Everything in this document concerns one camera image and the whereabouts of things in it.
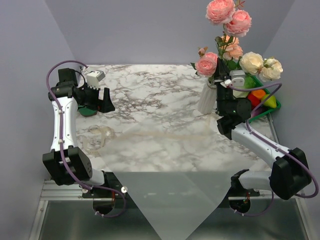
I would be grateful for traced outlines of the pink double rose stem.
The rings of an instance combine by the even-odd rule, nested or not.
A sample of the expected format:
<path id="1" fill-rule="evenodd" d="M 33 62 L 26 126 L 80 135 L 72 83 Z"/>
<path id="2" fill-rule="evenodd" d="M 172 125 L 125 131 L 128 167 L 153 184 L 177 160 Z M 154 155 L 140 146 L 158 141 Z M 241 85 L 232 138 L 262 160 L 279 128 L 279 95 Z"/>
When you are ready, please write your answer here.
<path id="1" fill-rule="evenodd" d="M 197 76 L 210 79 L 214 76 L 218 65 L 219 56 L 214 52 L 207 52 L 208 47 L 199 47 L 199 59 L 196 62 L 191 62 L 190 65 L 195 70 Z"/>

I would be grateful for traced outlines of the peach rose stem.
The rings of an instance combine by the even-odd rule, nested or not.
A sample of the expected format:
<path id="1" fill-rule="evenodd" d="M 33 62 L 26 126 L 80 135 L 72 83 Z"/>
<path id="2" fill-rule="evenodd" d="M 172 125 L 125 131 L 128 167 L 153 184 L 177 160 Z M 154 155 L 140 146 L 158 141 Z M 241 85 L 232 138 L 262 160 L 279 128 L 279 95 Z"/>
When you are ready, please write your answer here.
<path id="1" fill-rule="evenodd" d="M 216 37 L 215 40 L 218 54 L 224 60 L 237 61 L 243 56 L 243 49 L 240 47 L 239 39 L 237 37 L 230 37 L 224 34 L 223 36 Z"/>

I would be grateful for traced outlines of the white rose stem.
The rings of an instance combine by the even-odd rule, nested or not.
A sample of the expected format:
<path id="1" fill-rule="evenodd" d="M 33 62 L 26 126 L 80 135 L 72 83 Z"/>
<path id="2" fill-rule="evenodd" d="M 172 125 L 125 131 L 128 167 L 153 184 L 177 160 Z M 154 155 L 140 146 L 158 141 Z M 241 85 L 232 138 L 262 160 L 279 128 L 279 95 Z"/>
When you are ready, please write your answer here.
<path id="1" fill-rule="evenodd" d="M 283 67 L 279 60 L 274 57 L 263 58 L 254 52 L 245 53 L 239 59 L 241 69 L 250 75 L 258 76 L 261 81 L 275 81 L 281 78 Z"/>

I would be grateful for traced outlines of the small pink rose stem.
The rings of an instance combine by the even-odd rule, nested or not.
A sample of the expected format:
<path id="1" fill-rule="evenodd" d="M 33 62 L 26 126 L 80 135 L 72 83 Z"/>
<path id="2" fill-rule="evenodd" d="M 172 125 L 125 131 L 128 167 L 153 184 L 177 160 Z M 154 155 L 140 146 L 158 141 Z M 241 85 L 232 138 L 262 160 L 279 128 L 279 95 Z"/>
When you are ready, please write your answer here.
<path id="1" fill-rule="evenodd" d="M 245 2 L 243 0 L 212 0 L 208 3 L 205 18 L 214 26 L 222 27 L 224 34 L 238 38 L 243 38 L 252 26 L 252 17 L 241 9 Z M 219 56 L 230 70 L 240 67 L 239 60 L 225 60 Z"/>

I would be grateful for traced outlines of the white wrapping paper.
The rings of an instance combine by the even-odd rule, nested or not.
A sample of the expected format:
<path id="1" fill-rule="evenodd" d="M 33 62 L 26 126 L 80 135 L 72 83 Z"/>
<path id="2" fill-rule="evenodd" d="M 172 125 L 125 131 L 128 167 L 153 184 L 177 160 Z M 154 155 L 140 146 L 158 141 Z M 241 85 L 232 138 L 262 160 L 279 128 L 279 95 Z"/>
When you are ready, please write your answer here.
<path id="1" fill-rule="evenodd" d="M 253 164 L 204 120 L 147 119 L 99 153 L 163 240 L 187 239 L 223 201 L 231 177 Z"/>

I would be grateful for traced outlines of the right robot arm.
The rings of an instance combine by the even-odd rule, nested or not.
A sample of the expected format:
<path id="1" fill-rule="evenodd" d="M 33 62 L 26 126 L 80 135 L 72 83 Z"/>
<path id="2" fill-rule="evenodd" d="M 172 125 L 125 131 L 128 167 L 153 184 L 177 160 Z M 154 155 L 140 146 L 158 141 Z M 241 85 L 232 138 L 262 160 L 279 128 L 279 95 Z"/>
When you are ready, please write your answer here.
<path id="1" fill-rule="evenodd" d="M 299 192 L 310 183 L 315 191 L 310 198 L 319 193 L 319 185 L 309 170 L 305 153 L 299 149 L 282 146 L 250 127 L 251 102 L 247 98 L 234 97 L 236 81 L 243 80 L 241 70 L 231 71 L 222 59 L 217 60 L 212 84 L 216 86 L 216 113 L 219 133 L 251 150 L 261 158 L 271 171 L 243 170 L 233 176 L 230 191 L 241 196 L 247 190 L 272 191 L 283 200 L 299 196 Z"/>

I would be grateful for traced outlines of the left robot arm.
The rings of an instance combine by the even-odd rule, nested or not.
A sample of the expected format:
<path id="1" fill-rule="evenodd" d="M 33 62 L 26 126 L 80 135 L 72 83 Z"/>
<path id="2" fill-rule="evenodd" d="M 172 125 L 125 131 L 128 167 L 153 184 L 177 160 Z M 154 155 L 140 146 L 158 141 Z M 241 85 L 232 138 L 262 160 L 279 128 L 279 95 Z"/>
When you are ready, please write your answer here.
<path id="1" fill-rule="evenodd" d="M 111 185 L 103 171 L 93 169 L 89 157 L 78 147 L 76 136 L 76 113 L 84 107 L 100 113 L 115 111 L 110 89 L 99 87 L 105 78 L 101 70 L 89 72 L 84 83 L 79 86 L 77 71 L 71 68 L 58 70 L 58 83 L 48 87 L 48 98 L 54 112 L 53 141 L 48 153 L 43 154 L 42 162 L 58 186 L 79 183 L 101 198 L 107 197 Z"/>

